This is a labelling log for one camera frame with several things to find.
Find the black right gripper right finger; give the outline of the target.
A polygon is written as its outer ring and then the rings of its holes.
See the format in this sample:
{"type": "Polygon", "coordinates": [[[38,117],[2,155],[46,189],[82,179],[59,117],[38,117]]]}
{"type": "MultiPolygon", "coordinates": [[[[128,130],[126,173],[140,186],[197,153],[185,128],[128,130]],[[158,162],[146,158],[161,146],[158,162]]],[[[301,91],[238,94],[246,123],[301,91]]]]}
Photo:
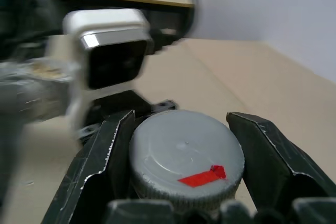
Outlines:
{"type": "Polygon", "coordinates": [[[297,198],[336,198],[336,184],[272,121],[240,112],[226,120],[242,147],[243,179],[257,209],[289,211],[297,198]]]}

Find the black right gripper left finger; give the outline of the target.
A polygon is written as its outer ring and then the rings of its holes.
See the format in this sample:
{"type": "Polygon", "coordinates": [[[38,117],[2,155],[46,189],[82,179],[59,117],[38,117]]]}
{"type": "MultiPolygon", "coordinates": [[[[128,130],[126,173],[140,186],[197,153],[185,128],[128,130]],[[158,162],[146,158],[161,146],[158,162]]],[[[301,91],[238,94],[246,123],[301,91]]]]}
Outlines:
{"type": "Polygon", "coordinates": [[[41,224],[101,224],[108,202],[129,187],[135,112],[109,116],[71,162],[41,224]]]}

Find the grey jar lid red tape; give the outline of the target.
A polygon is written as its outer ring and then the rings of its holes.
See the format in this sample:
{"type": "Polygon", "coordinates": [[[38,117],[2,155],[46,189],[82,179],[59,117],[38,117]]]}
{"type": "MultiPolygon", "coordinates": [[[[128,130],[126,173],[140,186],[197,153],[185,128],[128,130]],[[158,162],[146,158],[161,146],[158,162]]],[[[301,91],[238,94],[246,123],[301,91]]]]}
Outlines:
{"type": "Polygon", "coordinates": [[[168,200],[178,212],[217,211],[235,197],[245,166],[241,145],[227,126],[187,110],[143,121],[133,133],[129,161],[136,194],[168,200]]]}

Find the clear plastic jar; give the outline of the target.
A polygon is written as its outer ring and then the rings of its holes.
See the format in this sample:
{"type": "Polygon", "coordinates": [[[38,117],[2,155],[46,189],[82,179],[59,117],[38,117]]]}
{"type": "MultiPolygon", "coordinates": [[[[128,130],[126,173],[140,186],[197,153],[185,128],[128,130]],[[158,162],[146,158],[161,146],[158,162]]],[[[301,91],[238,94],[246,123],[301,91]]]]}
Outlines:
{"type": "Polygon", "coordinates": [[[49,57],[0,62],[0,118],[34,122],[67,115],[77,69],[49,57]]]}

